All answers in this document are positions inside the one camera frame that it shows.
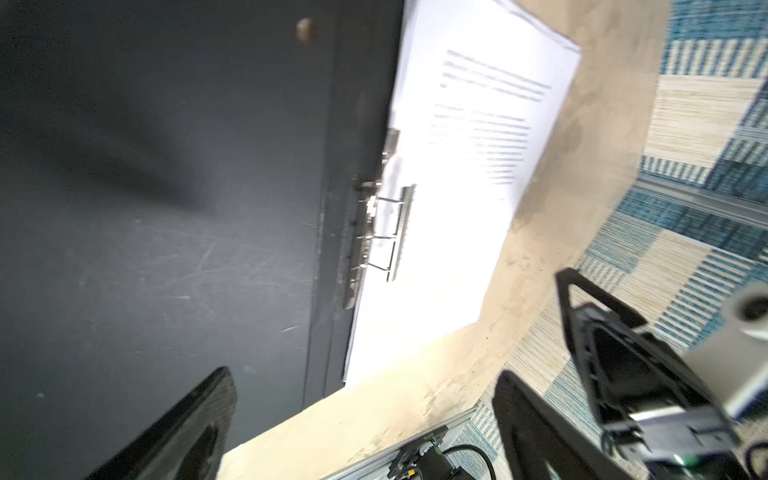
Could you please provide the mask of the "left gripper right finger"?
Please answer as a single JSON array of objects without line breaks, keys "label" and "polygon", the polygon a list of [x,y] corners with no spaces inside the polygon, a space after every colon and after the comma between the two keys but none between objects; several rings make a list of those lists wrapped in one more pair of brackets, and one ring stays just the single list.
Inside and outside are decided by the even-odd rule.
[{"label": "left gripper right finger", "polygon": [[500,373],[492,407],[514,479],[630,477],[514,372]]}]

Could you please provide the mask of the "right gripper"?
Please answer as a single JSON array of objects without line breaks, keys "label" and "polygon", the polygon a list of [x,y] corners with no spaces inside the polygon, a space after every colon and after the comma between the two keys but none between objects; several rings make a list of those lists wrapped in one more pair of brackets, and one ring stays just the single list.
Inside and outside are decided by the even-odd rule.
[{"label": "right gripper", "polygon": [[601,448],[650,479],[752,479],[730,421],[635,309],[573,268],[555,274],[565,344]]}]

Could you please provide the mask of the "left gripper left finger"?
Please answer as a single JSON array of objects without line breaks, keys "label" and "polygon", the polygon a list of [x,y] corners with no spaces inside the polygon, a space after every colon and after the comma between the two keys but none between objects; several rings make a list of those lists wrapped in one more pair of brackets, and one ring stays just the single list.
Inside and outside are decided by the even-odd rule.
[{"label": "left gripper left finger", "polygon": [[90,479],[214,479],[237,393],[230,370],[215,369]]}]

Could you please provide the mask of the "text sheet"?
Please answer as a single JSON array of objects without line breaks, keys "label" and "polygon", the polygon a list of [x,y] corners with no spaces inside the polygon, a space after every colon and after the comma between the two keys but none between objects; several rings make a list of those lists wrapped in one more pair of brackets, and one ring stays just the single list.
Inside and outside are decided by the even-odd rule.
[{"label": "text sheet", "polygon": [[580,60],[513,1],[407,3],[346,384],[479,318]]}]

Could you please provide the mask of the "red folder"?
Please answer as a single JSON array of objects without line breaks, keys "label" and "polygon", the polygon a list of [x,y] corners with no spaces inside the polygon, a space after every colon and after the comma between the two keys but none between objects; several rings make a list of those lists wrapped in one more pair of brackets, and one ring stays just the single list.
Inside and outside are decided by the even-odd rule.
[{"label": "red folder", "polygon": [[338,390],[400,1],[1,5],[1,475],[81,479],[215,368],[233,449]]}]

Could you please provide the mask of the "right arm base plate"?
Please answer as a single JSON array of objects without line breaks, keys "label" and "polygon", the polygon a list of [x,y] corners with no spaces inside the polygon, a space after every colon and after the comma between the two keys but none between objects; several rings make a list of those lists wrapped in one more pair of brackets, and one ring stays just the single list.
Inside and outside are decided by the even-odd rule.
[{"label": "right arm base plate", "polygon": [[405,443],[389,464],[387,479],[451,479],[455,468],[440,449],[445,425]]}]

